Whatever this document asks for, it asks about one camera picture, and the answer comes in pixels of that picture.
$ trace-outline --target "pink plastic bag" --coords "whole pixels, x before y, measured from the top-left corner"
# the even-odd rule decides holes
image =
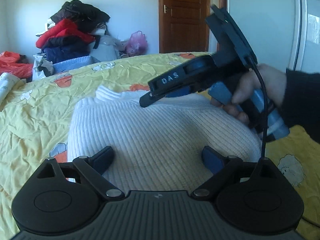
[[[147,51],[148,42],[142,31],[133,33],[125,47],[126,53],[130,56],[143,55]]]

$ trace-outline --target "finger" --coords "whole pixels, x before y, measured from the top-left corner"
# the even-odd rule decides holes
[[[249,121],[249,117],[247,116],[247,114],[245,112],[241,112],[238,116],[237,119],[244,123],[245,125],[248,125],[250,123]]]
[[[235,118],[240,114],[236,106],[231,104],[224,106],[223,110]]]
[[[222,103],[220,103],[217,99],[215,98],[211,98],[210,104],[212,104],[213,106],[217,106],[220,107],[222,106]]]
[[[241,77],[231,100],[233,104],[242,103],[250,98],[253,91],[257,89],[255,79],[257,79],[257,76],[253,71],[250,71]]]

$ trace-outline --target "red plastic bag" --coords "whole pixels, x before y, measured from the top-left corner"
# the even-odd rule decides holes
[[[130,57],[143,55],[147,51],[148,42],[142,31],[133,33],[125,47],[125,51]]]
[[[32,75],[33,64],[17,63],[20,60],[20,54],[5,51],[0,54],[0,74],[4,72],[11,73],[18,78],[28,78]]]

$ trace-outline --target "wooden door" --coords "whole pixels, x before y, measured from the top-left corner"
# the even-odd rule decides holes
[[[207,51],[210,0],[159,0],[159,51]]]

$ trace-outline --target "black cable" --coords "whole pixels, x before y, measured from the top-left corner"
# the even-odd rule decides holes
[[[320,224],[313,222],[309,218],[302,216],[301,219],[303,219],[305,222],[309,223],[310,225],[313,225],[314,227],[320,228]]]
[[[266,140],[267,140],[267,130],[268,130],[268,95],[267,95],[267,89],[264,84],[264,81],[262,79],[262,76],[257,68],[257,65],[255,62],[251,61],[252,69],[257,75],[257,78],[261,84],[261,90],[263,94],[263,104],[264,104],[264,111],[262,116],[262,128],[263,128],[263,135],[262,135],[262,147],[261,147],[261,158],[265,156],[266,152]],[[320,224],[310,220],[309,218],[306,218],[304,216],[301,217],[302,220],[309,223],[310,225],[313,225],[314,227],[317,227],[320,229]]]
[[[255,74],[257,75],[257,78],[261,84],[261,90],[263,94],[263,105],[264,105],[264,110],[262,113],[262,128],[263,128],[263,133],[262,133],[262,146],[261,146],[261,158],[265,157],[266,153],[266,141],[267,141],[267,130],[268,130],[268,95],[267,95],[267,89],[264,84],[264,81],[262,79],[262,76],[260,75],[260,72],[257,68],[256,63],[250,58],[251,66]]]

